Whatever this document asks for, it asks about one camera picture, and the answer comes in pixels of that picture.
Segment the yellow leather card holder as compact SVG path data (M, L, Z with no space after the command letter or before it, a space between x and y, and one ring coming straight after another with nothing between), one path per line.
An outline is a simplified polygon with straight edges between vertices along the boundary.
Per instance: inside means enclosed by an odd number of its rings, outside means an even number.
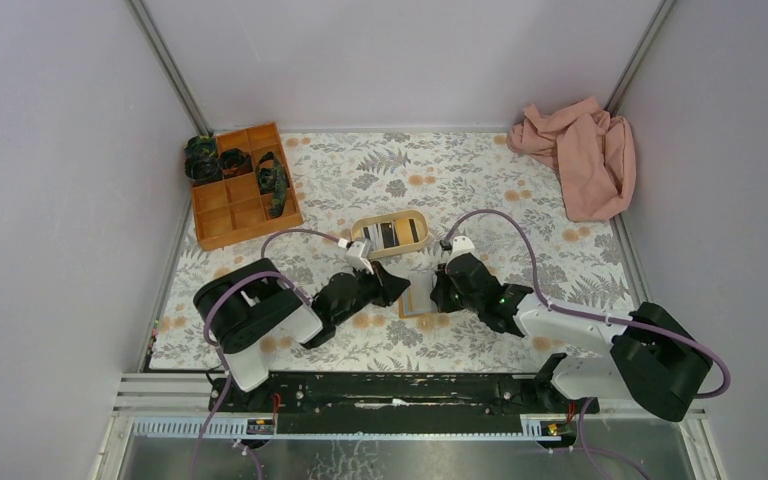
M416 272L408 280L409 287L399 297L399 316L406 319L436 313L438 308L431 299L435 274L432 271Z

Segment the grey card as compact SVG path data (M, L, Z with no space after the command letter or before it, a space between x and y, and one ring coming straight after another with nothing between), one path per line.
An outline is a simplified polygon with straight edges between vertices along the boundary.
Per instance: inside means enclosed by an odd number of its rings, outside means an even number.
M361 228L363 236L371 242L371 249L378 251L383 248L383 242L378 224L365 225Z

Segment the orange card with black stripe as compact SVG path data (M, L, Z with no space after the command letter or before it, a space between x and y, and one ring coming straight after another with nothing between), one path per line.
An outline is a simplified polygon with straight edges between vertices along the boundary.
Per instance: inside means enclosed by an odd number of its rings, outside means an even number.
M415 244L420 235L413 218L400 218L393 222L395 237L399 246Z

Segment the beige oval plastic tray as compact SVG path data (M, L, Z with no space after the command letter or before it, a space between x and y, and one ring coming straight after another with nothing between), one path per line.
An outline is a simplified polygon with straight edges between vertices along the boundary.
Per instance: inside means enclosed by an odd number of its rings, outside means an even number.
M417 229L419 231L419 241L415 244L399 246L395 237L393 222L400 218L413 218L416 221ZM351 228L351 239L365 238L361 233L361 228L365 225L378 224L382 237L383 248L378 251L371 249L368 258L370 260L377 260L380 258L402 255L419 251L426 246L431 237L430 228L428 226L425 216L418 210L408 209L395 213L365 217L356 221Z

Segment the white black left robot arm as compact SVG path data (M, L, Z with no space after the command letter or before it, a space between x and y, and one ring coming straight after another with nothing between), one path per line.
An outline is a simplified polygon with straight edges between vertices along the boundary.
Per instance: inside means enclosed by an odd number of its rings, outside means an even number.
M209 344L235 386L250 392L269 378L261 340L284 330L306 349L332 339L337 327L368 305L392 305L410 286L378 261L369 270L334 274L312 298L274 263L260 259L202 286L193 304Z

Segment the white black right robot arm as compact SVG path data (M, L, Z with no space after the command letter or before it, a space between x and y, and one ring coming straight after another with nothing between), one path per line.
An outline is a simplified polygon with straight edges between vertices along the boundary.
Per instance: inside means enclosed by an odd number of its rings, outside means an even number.
M438 266L430 294L442 312L468 310L492 331L559 340L590 359L555 356L539 376L570 400L633 400L666 421L684 419L713 365L661 306L644 302L625 316L541 299L525 285L503 284L472 254Z

